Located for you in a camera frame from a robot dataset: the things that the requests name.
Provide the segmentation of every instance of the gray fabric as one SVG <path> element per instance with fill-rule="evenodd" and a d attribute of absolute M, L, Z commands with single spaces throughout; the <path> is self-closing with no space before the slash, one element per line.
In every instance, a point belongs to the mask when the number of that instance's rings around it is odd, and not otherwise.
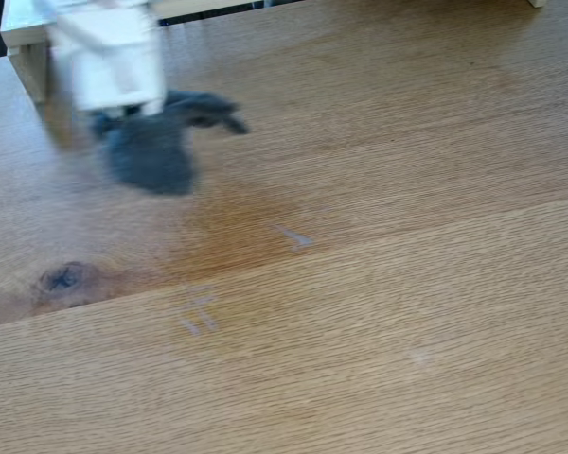
<path fill-rule="evenodd" d="M 93 130 L 105 140 L 105 163 L 117 181 L 151 194 L 185 195 L 194 181 L 187 130 L 222 124 L 245 134 L 246 126 L 234 115 L 237 109 L 211 93 L 169 92 L 163 112 L 143 116 L 130 109 L 122 118 L 98 113 Z"/>

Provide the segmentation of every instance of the white plastic part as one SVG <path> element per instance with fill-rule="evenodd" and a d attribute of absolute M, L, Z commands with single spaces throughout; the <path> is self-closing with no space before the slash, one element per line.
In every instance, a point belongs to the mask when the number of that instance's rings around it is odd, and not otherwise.
<path fill-rule="evenodd" d="M 110 8 L 103 5 L 107 1 Z M 135 0 L 122 5 L 121 0 L 56 5 L 51 41 L 58 55 L 71 60 L 79 110 L 122 112 L 118 108 L 140 105 L 143 114 L 157 114 L 166 85 L 155 20 Z"/>

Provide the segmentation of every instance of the wood grain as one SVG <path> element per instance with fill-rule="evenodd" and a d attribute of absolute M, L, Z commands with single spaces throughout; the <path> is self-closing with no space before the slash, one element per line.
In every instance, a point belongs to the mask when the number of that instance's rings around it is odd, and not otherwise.
<path fill-rule="evenodd" d="M 40 117 L 0 60 L 0 454 L 568 454 L 568 1 L 164 45 L 253 128 L 198 131 L 182 199 L 110 181 L 66 83 Z"/>

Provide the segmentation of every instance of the wood knot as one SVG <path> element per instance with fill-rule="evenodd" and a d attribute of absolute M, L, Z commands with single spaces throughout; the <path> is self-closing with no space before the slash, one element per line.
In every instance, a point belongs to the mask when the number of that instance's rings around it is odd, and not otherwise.
<path fill-rule="evenodd" d="M 68 262 L 55 270 L 45 272 L 40 278 L 40 290 L 50 299 L 62 298 L 91 288 L 97 283 L 98 269 L 81 262 Z"/>

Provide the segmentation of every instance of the scratch mark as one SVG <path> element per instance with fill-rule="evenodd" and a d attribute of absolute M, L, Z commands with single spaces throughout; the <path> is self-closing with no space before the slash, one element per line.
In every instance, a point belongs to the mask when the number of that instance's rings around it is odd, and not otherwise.
<path fill-rule="evenodd" d="M 311 244 L 313 244 L 313 240 L 311 238 L 307 238 L 306 236 L 297 234 L 292 230 L 288 230 L 282 227 L 281 225 L 275 225 L 274 228 L 278 230 L 281 234 L 284 234 L 288 238 L 292 238 L 294 241 L 298 243 L 293 246 L 293 251 L 298 251 L 299 249 L 304 248 L 305 246 L 310 246 Z"/>
<path fill-rule="evenodd" d="M 187 328 L 189 330 L 189 332 L 191 334 L 193 334 L 194 336 L 200 336 L 200 329 L 198 329 L 198 326 L 196 326 L 195 324 L 193 324 L 192 322 L 190 322 L 187 319 L 181 319 L 181 324 Z"/>
<path fill-rule="evenodd" d="M 219 326 L 217 325 L 217 322 L 215 322 L 215 319 L 210 317 L 203 309 L 200 309 L 198 311 L 198 314 L 209 330 L 217 331 L 219 329 Z"/>
<path fill-rule="evenodd" d="M 211 301 L 215 301 L 217 299 L 216 296 L 203 296 L 200 298 L 194 298 L 191 300 L 190 303 L 187 303 L 186 305 L 184 305 L 182 307 L 182 310 L 194 310 L 194 309 L 199 309 L 202 308 L 202 306 L 207 305 L 208 303 L 210 303 Z"/>

